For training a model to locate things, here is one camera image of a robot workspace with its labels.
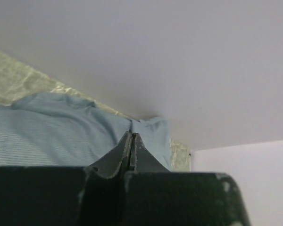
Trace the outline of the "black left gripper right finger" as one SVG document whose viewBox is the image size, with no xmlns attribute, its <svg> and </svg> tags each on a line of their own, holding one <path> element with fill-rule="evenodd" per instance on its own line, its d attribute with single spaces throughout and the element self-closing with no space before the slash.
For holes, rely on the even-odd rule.
<svg viewBox="0 0 283 226">
<path fill-rule="evenodd" d="M 124 175 L 127 226 L 248 226 L 240 189 L 220 172 L 171 172 L 133 135 Z"/>
</svg>

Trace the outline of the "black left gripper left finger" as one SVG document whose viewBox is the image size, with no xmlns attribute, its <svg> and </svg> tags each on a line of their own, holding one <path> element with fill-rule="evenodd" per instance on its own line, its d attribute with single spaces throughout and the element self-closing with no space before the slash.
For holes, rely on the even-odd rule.
<svg viewBox="0 0 283 226">
<path fill-rule="evenodd" d="M 0 166 L 0 226 L 119 226 L 132 132 L 85 167 Z"/>
</svg>

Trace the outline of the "blue striped pillowcase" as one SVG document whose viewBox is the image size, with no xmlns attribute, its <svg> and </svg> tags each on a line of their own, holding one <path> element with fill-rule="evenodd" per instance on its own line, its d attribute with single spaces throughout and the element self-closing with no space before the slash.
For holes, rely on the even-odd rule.
<svg viewBox="0 0 283 226">
<path fill-rule="evenodd" d="M 171 169 L 168 122 L 135 120 L 101 110 L 88 99 L 36 93 L 0 105 L 0 166 L 88 166 L 123 134 L 139 133 L 147 150 Z"/>
</svg>

